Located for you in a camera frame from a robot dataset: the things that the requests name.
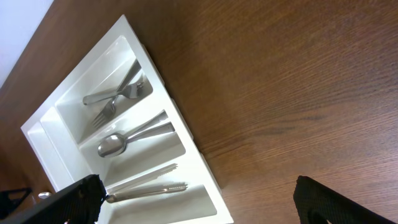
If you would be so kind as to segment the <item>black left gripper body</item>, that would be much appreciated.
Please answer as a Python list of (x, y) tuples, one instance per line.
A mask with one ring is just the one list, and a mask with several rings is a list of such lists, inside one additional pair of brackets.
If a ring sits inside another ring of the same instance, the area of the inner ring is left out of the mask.
[[(24, 192), (22, 197), (10, 198), (11, 194), (18, 194), (21, 192)], [(31, 193), (32, 189), (30, 187), (1, 191), (1, 218), (7, 218)]]

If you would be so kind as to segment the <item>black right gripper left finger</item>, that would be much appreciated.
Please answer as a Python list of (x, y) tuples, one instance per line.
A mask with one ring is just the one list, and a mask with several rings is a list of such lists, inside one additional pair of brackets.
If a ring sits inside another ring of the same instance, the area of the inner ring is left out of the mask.
[[(19, 198), (24, 192), (11, 194)], [(3, 224), (94, 223), (99, 219), (106, 190), (98, 174), (90, 174), (16, 215), (1, 218)]]

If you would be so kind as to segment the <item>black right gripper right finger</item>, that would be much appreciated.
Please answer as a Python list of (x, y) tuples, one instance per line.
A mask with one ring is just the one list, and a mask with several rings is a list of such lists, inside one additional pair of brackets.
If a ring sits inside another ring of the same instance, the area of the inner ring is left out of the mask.
[(395, 224), (307, 176), (298, 176), (293, 198), (301, 223)]

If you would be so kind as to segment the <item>small steel teaspoon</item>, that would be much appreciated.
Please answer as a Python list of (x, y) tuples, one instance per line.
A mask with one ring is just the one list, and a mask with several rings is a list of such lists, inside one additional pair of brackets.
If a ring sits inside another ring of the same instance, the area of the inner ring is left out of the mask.
[(38, 197), (41, 198), (41, 199), (45, 199), (45, 198), (50, 197), (51, 195), (52, 195), (51, 192), (41, 192), (41, 193), (38, 194)]

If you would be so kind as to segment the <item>steel serving tongs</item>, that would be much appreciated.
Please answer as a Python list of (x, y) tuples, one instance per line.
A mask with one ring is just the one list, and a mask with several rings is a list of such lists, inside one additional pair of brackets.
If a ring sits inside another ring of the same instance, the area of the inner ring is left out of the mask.
[(177, 167), (177, 164), (171, 164), (122, 184), (110, 187), (106, 190), (107, 195), (105, 200), (108, 203), (116, 203), (135, 198), (183, 192), (188, 189), (188, 184), (186, 182), (154, 183), (159, 177), (171, 173)]

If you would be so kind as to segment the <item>large steel spoon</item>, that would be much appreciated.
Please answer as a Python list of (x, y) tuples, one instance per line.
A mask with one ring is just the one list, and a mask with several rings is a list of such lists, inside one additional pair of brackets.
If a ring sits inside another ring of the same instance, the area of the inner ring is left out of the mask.
[(105, 142), (105, 140), (117, 140), (117, 139), (124, 139), (128, 140), (131, 139), (134, 136), (137, 136), (139, 133), (149, 130), (150, 128), (153, 128), (155, 125), (161, 123), (162, 121), (165, 121), (168, 118), (167, 113), (165, 110), (162, 110), (159, 114), (154, 116), (152, 119), (146, 121), (144, 124), (140, 125), (138, 128), (133, 129), (125, 134), (121, 134), (119, 132), (110, 134), (106, 137), (104, 137), (100, 143)]
[(172, 123), (165, 123), (137, 134), (122, 135), (119, 133), (114, 133), (101, 140), (98, 146), (98, 155), (100, 157), (118, 156), (126, 150), (127, 145), (131, 142), (159, 136), (162, 134), (173, 133), (174, 131), (175, 128)]

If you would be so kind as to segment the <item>steel fork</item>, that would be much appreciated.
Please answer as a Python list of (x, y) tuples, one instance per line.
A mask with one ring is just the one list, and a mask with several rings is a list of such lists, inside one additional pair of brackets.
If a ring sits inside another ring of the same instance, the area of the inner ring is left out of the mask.
[[(119, 85), (116, 91), (123, 91), (125, 87), (131, 82), (136, 73), (141, 69), (141, 66), (137, 60), (134, 61), (131, 68), (129, 69), (124, 80)], [(109, 120), (113, 118), (116, 113), (116, 106), (114, 105), (118, 95), (113, 96), (104, 106), (104, 108), (99, 112), (97, 117), (92, 121), (92, 125), (95, 129), (99, 129), (102, 125), (106, 124)]]
[(139, 89), (143, 87), (143, 84), (144, 84), (143, 82), (136, 82), (128, 85), (127, 87), (125, 87), (123, 90), (120, 91), (117, 90), (102, 91), (92, 95), (84, 96), (82, 102), (84, 105), (90, 105), (119, 95), (129, 99), (137, 98), (139, 96)]

